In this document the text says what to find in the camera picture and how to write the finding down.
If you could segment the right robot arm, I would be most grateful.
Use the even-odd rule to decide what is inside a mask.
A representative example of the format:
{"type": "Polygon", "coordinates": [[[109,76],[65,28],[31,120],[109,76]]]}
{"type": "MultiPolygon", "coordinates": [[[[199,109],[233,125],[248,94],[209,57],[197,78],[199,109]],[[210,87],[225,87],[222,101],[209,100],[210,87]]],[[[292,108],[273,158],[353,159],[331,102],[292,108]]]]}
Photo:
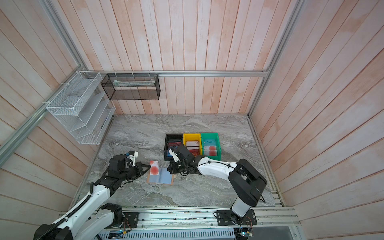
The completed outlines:
{"type": "Polygon", "coordinates": [[[235,190],[237,198],[229,210],[233,219],[243,219],[248,211],[263,202],[262,193],[268,182],[246,159],[238,162],[222,162],[202,155],[194,156],[184,145],[171,148],[173,157],[167,170],[170,174],[212,176],[227,180],[235,190]]]}

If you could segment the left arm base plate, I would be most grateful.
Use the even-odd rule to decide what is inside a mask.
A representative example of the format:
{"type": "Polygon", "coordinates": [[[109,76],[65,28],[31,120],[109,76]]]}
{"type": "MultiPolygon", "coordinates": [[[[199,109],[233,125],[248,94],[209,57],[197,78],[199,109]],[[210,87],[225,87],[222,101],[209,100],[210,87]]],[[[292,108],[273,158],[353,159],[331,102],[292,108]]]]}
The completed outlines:
{"type": "Polygon", "coordinates": [[[137,228],[139,212],[118,212],[114,216],[112,227],[114,228],[137,228]]]}

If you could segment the tan leather card holder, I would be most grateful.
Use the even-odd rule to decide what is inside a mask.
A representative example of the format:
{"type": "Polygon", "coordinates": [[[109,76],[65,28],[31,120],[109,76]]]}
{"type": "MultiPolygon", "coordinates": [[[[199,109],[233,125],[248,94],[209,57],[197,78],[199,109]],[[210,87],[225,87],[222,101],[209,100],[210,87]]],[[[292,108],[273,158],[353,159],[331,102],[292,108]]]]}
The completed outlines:
{"type": "Polygon", "coordinates": [[[167,170],[167,168],[159,167],[159,175],[151,176],[150,173],[147,177],[148,184],[158,184],[158,185],[173,185],[174,176],[167,170]]]}

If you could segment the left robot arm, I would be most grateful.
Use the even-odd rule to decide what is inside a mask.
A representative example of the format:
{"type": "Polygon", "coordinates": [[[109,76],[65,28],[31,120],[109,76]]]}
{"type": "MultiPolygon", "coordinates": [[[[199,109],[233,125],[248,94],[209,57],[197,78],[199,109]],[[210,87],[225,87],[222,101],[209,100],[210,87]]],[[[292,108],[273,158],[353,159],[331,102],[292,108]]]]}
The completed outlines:
{"type": "Polygon", "coordinates": [[[52,224],[41,225],[35,240],[91,240],[107,228],[133,228],[122,207],[106,201],[124,184],[140,178],[151,169],[148,164],[136,162],[134,152],[116,155],[102,176],[90,186],[87,195],[52,224]]]}

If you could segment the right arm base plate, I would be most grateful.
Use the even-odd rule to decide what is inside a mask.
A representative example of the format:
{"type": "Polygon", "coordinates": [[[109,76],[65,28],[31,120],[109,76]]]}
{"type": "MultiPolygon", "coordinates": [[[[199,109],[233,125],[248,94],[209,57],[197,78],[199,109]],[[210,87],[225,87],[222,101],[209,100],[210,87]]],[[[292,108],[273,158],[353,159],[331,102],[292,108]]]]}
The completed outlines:
{"type": "Polygon", "coordinates": [[[218,210],[214,212],[219,226],[254,226],[257,219],[254,210],[249,209],[244,217],[237,216],[232,210],[218,210]]]}

